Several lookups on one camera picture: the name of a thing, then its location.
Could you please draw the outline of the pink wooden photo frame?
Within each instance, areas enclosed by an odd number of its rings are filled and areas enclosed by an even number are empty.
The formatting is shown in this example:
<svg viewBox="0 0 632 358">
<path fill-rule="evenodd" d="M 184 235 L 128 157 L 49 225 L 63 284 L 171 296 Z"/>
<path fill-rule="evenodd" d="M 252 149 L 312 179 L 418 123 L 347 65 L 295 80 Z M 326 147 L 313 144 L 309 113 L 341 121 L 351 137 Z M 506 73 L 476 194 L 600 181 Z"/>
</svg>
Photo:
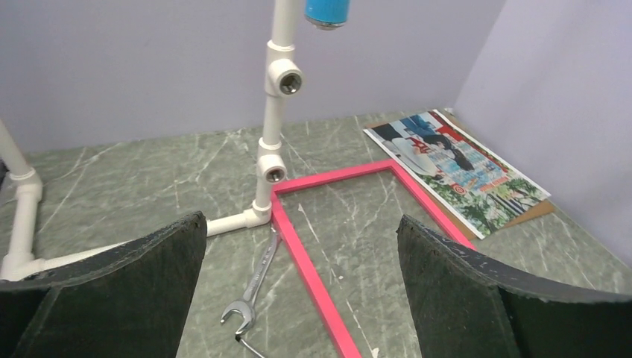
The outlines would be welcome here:
<svg viewBox="0 0 632 358">
<path fill-rule="evenodd" d="M 297 235 L 293 224 L 287 216 L 280 202 L 279 195 L 317 186 L 325 186 L 337 181 L 349 180 L 383 171 L 392 172 L 411 196 L 414 197 L 415 201 L 431 216 L 438 226 L 448 234 L 450 239 L 471 250 L 476 249 L 471 241 L 459 231 L 457 226 L 452 223 L 439 206 L 419 187 L 418 182 L 393 159 L 336 169 L 316 175 L 284 180 L 281 183 L 274 184 L 271 193 L 271 222 L 279 231 L 306 291 L 309 293 L 312 303 L 317 309 L 323 326 L 327 329 L 329 338 L 335 346 L 339 357 L 360 357 L 361 354 L 324 286 L 320 275 L 314 267 L 310 256 L 304 248 L 301 239 Z"/>
</svg>

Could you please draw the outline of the yellow black screwdriver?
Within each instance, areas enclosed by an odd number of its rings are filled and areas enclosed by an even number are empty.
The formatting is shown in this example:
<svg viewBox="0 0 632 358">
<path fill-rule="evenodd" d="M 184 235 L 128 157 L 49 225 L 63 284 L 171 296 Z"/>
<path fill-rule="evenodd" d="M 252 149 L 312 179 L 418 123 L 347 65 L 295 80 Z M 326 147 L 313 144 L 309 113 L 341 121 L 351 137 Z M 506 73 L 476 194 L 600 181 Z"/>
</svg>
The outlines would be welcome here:
<svg viewBox="0 0 632 358">
<path fill-rule="evenodd" d="M 265 358 L 265 355 L 258 351 L 256 348 L 254 348 L 250 343 L 248 343 L 243 337 L 241 336 L 235 336 L 235 340 L 237 341 L 237 343 L 239 343 L 242 347 L 244 347 L 250 354 L 253 355 L 253 357 L 255 358 Z"/>
</svg>

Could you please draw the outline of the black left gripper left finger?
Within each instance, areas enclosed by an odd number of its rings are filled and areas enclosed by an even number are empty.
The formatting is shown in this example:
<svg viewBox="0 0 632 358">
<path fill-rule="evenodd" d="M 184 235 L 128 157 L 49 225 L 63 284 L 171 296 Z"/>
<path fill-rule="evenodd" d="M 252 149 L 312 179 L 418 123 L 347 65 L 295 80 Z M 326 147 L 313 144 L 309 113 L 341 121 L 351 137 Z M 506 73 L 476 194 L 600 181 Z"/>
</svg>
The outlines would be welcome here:
<svg viewBox="0 0 632 358">
<path fill-rule="evenodd" d="M 1 284 L 3 357 L 175 357 L 206 250 L 190 213 L 138 239 Z"/>
</svg>

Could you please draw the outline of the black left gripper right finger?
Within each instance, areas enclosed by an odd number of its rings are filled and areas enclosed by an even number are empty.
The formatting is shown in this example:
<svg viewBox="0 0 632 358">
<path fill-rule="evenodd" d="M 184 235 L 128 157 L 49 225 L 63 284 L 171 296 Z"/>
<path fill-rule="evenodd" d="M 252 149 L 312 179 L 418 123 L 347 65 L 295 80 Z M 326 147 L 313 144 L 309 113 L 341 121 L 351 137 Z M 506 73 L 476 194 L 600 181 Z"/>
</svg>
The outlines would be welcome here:
<svg viewBox="0 0 632 358">
<path fill-rule="evenodd" d="M 506 265 L 403 216 L 399 264 L 424 357 L 629 357 L 631 297 Z"/>
</svg>

